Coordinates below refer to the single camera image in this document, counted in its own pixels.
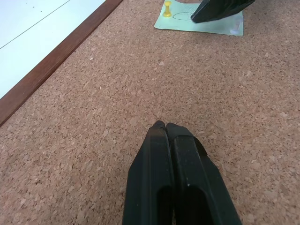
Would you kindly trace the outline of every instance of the yellow push pin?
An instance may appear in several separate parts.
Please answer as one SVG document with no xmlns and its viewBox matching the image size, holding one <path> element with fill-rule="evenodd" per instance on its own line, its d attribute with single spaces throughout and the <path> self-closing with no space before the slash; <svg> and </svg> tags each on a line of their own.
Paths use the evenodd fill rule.
<svg viewBox="0 0 300 225">
<path fill-rule="evenodd" d="M 170 4 L 171 4 L 170 1 L 166 1 L 165 2 L 165 12 L 163 14 L 164 17 L 170 17 L 170 16 L 172 16 L 172 14 L 170 12 Z"/>
</svg>

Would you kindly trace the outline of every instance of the cork board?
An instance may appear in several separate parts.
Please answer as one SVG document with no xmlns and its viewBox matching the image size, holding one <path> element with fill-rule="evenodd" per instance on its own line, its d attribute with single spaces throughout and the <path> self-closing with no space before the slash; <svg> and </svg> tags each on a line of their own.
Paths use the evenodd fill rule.
<svg viewBox="0 0 300 225">
<path fill-rule="evenodd" d="M 187 127 L 243 224 L 299 224 L 298 0 L 260 0 L 243 37 L 157 30 L 124 0 L 0 127 L 0 224 L 121 224 L 158 119 Z"/>
</svg>

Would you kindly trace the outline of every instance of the wooden frame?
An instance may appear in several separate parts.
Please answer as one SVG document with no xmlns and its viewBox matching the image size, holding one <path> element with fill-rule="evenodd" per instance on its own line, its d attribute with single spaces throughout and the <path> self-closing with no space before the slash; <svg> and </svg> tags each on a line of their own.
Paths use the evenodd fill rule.
<svg viewBox="0 0 300 225">
<path fill-rule="evenodd" d="M 0 99 L 0 127 L 123 0 L 106 0 Z"/>
</svg>

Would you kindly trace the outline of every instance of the light green paper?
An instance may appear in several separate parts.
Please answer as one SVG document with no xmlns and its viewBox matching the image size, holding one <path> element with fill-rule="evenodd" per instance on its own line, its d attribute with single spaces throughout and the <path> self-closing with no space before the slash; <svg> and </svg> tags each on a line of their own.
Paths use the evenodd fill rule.
<svg viewBox="0 0 300 225">
<path fill-rule="evenodd" d="M 164 3 L 160 15 L 154 25 L 157 29 L 197 31 L 236 36 L 243 35 L 243 12 L 217 21 L 194 23 L 191 20 L 191 15 L 196 11 L 200 5 L 199 3 L 181 3 L 175 0 L 169 1 L 172 2 L 170 5 L 172 16 L 163 16 L 165 11 Z"/>
</svg>

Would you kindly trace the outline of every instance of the white surface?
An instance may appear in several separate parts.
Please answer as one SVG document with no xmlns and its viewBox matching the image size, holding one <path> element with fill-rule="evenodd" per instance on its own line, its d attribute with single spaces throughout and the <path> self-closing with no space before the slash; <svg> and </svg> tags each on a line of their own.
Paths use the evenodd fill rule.
<svg viewBox="0 0 300 225">
<path fill-rule="evenodd" d="M 104 1 L 0 0 L 0 98 Z"/>
</svg>

